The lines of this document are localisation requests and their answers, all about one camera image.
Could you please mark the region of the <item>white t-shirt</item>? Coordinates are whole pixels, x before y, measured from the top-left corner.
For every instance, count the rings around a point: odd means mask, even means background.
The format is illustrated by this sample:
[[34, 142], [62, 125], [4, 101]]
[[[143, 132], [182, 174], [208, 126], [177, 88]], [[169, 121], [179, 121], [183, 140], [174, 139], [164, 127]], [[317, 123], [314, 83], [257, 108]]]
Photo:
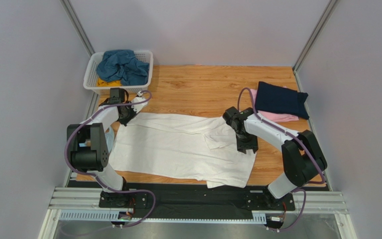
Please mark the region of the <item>white t-shirt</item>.
[[205, 181], [208, 188], [247, 185], [256, 159], [237, 150], [223, 118], [140, 113], [120, 126], [109, 156], [117, 171]]

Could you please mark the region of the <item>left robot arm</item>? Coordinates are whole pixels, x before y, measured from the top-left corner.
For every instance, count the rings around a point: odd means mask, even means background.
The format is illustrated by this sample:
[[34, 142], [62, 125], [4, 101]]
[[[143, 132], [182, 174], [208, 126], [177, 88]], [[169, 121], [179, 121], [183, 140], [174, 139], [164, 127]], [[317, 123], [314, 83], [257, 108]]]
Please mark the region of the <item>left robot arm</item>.
[[106, 139], [114, 122], [127, 125], [147, 106], [147, 91], [139, 91], [130, 100], [122, 88], [110, 89], [109, 97], [97, 111], [80, 124], [67, 127], [65, 161], [74, 172], [91, 176], [102, 187], [99, 206], [102, 208], [133, 208], [135, 197], [127, 188], [126, 180], [109, 164], [113, 142]]

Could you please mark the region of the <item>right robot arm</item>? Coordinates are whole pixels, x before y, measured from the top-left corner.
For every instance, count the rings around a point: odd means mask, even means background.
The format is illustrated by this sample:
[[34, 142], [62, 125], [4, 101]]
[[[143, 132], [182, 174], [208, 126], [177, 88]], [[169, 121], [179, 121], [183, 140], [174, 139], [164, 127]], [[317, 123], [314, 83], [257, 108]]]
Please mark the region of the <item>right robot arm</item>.
[[241, 112], [231, 107], [222, 117], [235, 132], [237, 151], [256, 153], [258, 140], [262, 139], [282, 154], [284, 171], [262, 190], [259, 201], [264, 207], [274, 209], [283, 205], [292, 191], [312, 184], [317, 175], [321, 176], [321, 184], [325, 182], [323, 172], [328, 164], [313, 132], [283, 127], [255, 113], [252, 108]]

